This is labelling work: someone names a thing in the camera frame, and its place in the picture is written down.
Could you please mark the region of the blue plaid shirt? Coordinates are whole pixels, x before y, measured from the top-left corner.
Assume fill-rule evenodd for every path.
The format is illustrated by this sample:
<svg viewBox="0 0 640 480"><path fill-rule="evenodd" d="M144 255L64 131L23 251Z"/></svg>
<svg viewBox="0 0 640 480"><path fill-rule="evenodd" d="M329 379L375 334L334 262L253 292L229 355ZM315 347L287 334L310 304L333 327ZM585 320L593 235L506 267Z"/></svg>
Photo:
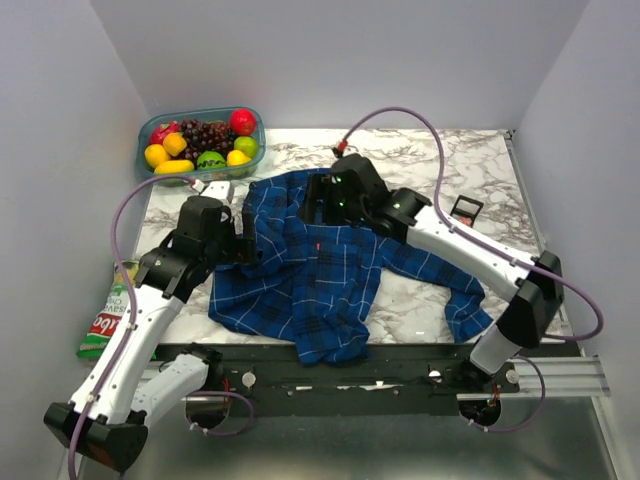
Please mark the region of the blue plaid shirt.
<svg viewBox="0 0 640 480"><path fill-rule="evenodd" d="M216 268L211 320L235 333L292 342L306 365L361 358L369 339L365 320L388 269L449 290L444 316L455 342L490 326L480 282L438 256L367 228L301 222L309 174L250 184L243 209L253 215L258 260Z"/></svg>

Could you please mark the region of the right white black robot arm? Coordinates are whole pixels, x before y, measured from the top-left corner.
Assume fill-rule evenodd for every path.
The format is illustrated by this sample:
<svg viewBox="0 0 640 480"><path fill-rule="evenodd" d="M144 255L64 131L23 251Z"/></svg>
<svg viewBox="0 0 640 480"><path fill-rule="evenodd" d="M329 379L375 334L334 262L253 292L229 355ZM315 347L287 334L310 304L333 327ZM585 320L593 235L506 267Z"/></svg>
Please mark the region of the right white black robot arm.
<svg viewBox="0 0 640 480"><path fill-rule="evenodd" d="M367 227L379 236L433 253L477 278L507 304L473 346L460 379L480 392L523 349L539 346L564 299L559 258L532 256L439 216L433 202L409 189L390 190L372 162L350 154L326 173L309 176L299 218L312 224Z"/></svg>

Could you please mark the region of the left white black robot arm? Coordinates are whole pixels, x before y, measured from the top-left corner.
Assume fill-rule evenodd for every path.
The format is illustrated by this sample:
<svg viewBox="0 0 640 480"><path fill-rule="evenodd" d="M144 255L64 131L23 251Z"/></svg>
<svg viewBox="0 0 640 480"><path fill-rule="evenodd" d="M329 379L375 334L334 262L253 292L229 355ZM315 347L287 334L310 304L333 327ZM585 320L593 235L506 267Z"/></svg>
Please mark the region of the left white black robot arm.
<svg viewBox="0 0 640 480"><path fill-rule="evenodd" d="M156 347L196 287L219 264L255 259L253 236L239 236L229 206L191 196L177 226L146 253L133 279L125 281L129 305L107 348L66 402L54 402L44 424L68 450L68 474L76 478L82 455L124 475L140 456L151 427L190 395L214 400L218 418L235 400L222 355L192 343L148 382L141 380Z"/></svg>

